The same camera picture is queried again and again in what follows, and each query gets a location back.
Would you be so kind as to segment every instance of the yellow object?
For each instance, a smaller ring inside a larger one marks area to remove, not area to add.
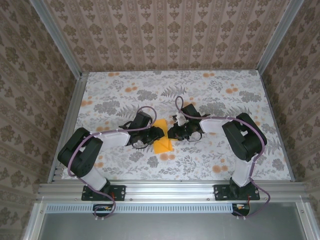
[[[154,153],[162,154],[173,151],[171,141],[168,139],[168,127],[165,119],[158,119],[153,124],[163,130],[164,136],[153,143]]]

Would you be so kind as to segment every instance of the damask wallpaper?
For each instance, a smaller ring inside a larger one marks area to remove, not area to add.
[[[254,69],[289,0],[44,0],[82,71]]]
[[[262,77],[293,172],[320,222],[320,1],[304,1]]]
[[[0,239],[20,239],[75,79],[28,0],[0,1]]]

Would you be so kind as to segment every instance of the floral patterned surface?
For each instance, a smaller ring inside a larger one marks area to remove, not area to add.
[[[201,114],[250,114],[268,140],[254,179],[291,179],[255,70],[91,72],[75,128],[92,132],[116,129],[133,120],[137,109],[146,105],[153,106],[158,119],[166,119],[170,128],[178,95]],[[162,154],[154,154],[153,146],[102,149],[95,166],[106,178],[118,180],[226,180],[235,170],[237,157],[224,134],[207,133],[200,141],[173,141],[172,146],[172,152]],[[66,170],[62,178],[68,178]]]

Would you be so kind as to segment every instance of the wire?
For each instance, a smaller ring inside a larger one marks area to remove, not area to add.
[[[142,127],[142,128],[137,128],[137,129],[116,129],[116,130],[108,130],[108,131],[102,131],[102,132],[95,132],[95,133],[92,133],[90,134],[89,136],[87,136],[80,144],[79,146],[75,149],[74,153],[72,154],[70,160],[69,160],[69,163],[68,163],[68,168],[67,168],[67,172],[68,172],[68,175],[70,177],[76,177],[75,174],[73,174],[71,172],[71,166],[72,166],[72,163],[77,155],[77,153],[79,152],[80,148],[82,148],[82,146],[92,137],[94,136],[98,136],[98,135],[104,135],[104,134],[111,134],[111,133],[127,133],[127,132],[135,132],[135,131],[142,131],[142,130],[145,130],[145,129],[148,129],[148,128],[151,128],[153,126],[153,124],[156,122],[157,120],[157,112],[156,110],[152,107],[152,106],[142,106],[140,107],[138,110],[137,110],[137,113],[140,112],[142,109],[145,109],[145,108],[149,108],[151,109],[153,112],[154,112],[154,119],[153,121],[148,125],[148,126],[145,126],[145,127]],[[84,181],[83,179],[81,179],[80,177],[77,177],[81,182],[83,182],[89,189],[91,189],[93,192],[97,193],[97,194],[100,194],[100,195],[103,195],[105,197],[107,197],[108,199],[110,199],[113,203],[113,206],[112,206],[112,210],[111,212],[105,217],[105,218],[108,218],[112,215],[112,213],[116,210],[116,201],[111,197],[109,196],[108,194],[104,193],[104,192],[101,192],[101,191],[98,191],[96,189],[94,189],[92,186],[90,186],[86,181]]]
[[[243,218],[250,218],[250,217],[253,217],[254,215],[256,215],[257,213],[261,212],[261,211],[263,210],[263,208],[265,208],[265,207],[267,206],[267,204],[270,202],[271,196],[270,196],[270,194],[269,194],[266,190],[264,190],[264,189],[262,189],[261,187],[259,187],[259,186],[254,182],[254,180],[252,179],[252,175],[253,175],[253,172],[254,172],[254,168],[255,168],[255,165],[256,165],[256,161],[257,161],[258,158],[260,158],[260,156],[261,156],[261,155],[264,153],[264,151],[265,151],[265,142],[264,142],[263,138],[261,137],[261,135],[259,134],[259,132],[258,132],[253,126],[251,126],[250,124],[248,124],[247,122],[245,122],[245,121],[243,121],[243,120],[241,120],[241,119],[235,118],[235,117],[229,117],[229,116],[190,116],[190,115],[187,115],[187,114],[185,114],[185,113],[181,110],[182,107],[179,107],[179,106],[178,106],[178,99],[181,99],[181,101],[182,101],[181,106],[183,107],[183,105],[184,105],[184,99],[182,98],[182,96],[177,96],[177,97],[175,98],[175,101],[174,101],[175,107],[178,109],[179,113],[181,113],[182,115],[184,115],[184,116],[187,117],[187,118],[190,118],[190,119],[220,119],[220,120],[232,120],[232,121],[237,121],[237,122],[239,122],[239,123],[247,126],[247,127],[248,127],[251,131],[253,131],[253,132],[256,134],[256,136],[259,138],[259,140],[260,140],[260,142],[261,142],[262,148],[261,148],[261,152],[260,152],[258,155],[256,155],[256,156],[254,157],[253,161],[252,161],[252,165],[251,165],[251,169],[250,169],[250,173],[249,173],[249,180],[250,180],[250,182],[251,182],[256,188],[258,188],[259,190],[261,190],[262,192],[264,192],[264,193],[268,196],[268,199],[267,199],[267,201],[263,204],[263,206],[262,206],[259,210],[257,210],[256,212],[254,212],[254,213],[252,213],[252,214],[250,214],[250,215],[248,215],[248,216],[246,216],[246,217],[243,216],[242,214],[240,214],[240,213],[237,212],[237,211],[234,211],[234,212],[235,212],[236,214],[238,214],[239,216],[242,216]]]

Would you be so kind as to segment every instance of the purple cable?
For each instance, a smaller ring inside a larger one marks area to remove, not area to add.
[[[265,142],[264,142],[263,138],[261,137],[261,135],[259,134],[259,132],[258,132],[257,130],[255,130],[255,128],[254,128],[253,126],[251,126],[250,124],[248,124],[247,122],[245,122],[245,121],[243,121],[243,120],[240,120],[240,119],[238,119],[238,118],[235,118],[235,117],[229,117],[229,116],[189,116],[189,115],[185,114],[185,113],[181,110],[182,107],[179,108],[179,106],[178,106],[178,99],[181,99],[181,101],[182,101],[181,106],[182,106],[182,107],[184,106],[184,99],[183,99],[181,96],[177,96],[177,97],[175,98],[175,102],[174,102],[174,103],[175,103],[175,107],[178,109],[179,113],[181,113],[182,115],[184,115],[184,116],[187,117],[187,118],[190,118],[190,119],[234,120],[234,121],[237,121],[237,122],[239,122],[239,123],[247,126],[248,128],[250,128],[250,130],[252,130],[252,131],[254,132],[254,134],[257,135],[257,137],[259,138],[259,140],[260,140],[260,142],[261,142],[262,149],[261,149],[261,152],[260,152],[257,156],[255,156],[254,159],[253,159],[253,161],[252,161],[252,165],[251,165],[251,169],[250,169],[250,173],[249,173],[249,180],[250,180],[250,182],[251,182],[256,188],[258,188],[259,190],[261,190],[262,192],[264,192],[264,193],[268,196],[268,199],[267,199],[267,201],[264,203],[264,205],[263,205],[258,211],[254,212],[254,213],[252,213],[252,214],[250,214],[250,215],[248,215],[248,216],[246,216],[246,217],[244,217],[242,214],[240,214],[240,213],[237,212],[237,211],[234,211],[234,212],[235,212],[236,214],[242,216],[243,218],[250,218],[250,217],[256,215],[257,213],[259,213],[260,211],[262,211],[263,208],[270,202],[271,196],[270,196],[270,194],[269,194],[266,190],[264,190],[264,189],[262,189],[261,187],[259,187],[259,186],[254,182],[254,180],[252,179],[252,175],[253,175],[253,172],[254,172],[254,168],[255,168],[255,165],[256,165],[256,161],[257,161],[258,158],[260,158],[260,156],[261,156],[261,155],[264,153],[264,151],[265,151]]]
[[[102,132],[95,132],[95,133],[92,133],[90,134],[89,136],[87,136],[80,144],[79,146],[75,149],[74,153],[72,154],[71,158],[70,158],[70,161],[69,161],[69,164],[68,164],[68,168],[67,168],[67,172],[68,172],[68,175],[70,177],[75,177],[76,175],[75,174],[72,174],[71,173],[71,165],[72,165],[72,162],[74,161],[75,157],[76,157],[76,154],[78,153],[78,151],[80,150],[80,148],[92,137],[94,136],[98,136],[98,135],[103,135],[103,134],[110,134],[110,133],[127,133],[127,132],[135,132],[135,131],[142,131],[142,130],[145,130],[145,129],[148,129],[150,127],[152,127],[152,125],[156,122],[157,120],[157,112],[156,110],[152,107],[152,106],[142,106],[140,107],[138,110],[137,110],[137,113],[140,112],[142,109],[144,108],[149,108],[151,110],[153,110],[154,112],[154,119],[153,121],[148,125],[148,126],[145,126],[145,127],[142,127],[142,128],[137,128],[137,129],[116,129],[116,130],[108,130],[108,131],[102,131]],[[92,186],[90,186],[86,181],[84,181],[83,179],[77,177],[81,182],[84,183],[84,185],[88,186],[88,188],[90,188],[93,192],[97,193],[97,194],[100,194],[100,195],[103,195],[103,196],[106,196],[108,199],[110,199],[113,203],[113,207],[112,207],[112,210],[111,212],[105,217],[105,218],[108,218],[111,216],[111,214],[116,210],[116,201],[111,197],[109,196],[108,194],[104,193],[104,192],[101,192],[101,191],[98,191],[96,189],[94,189]]]

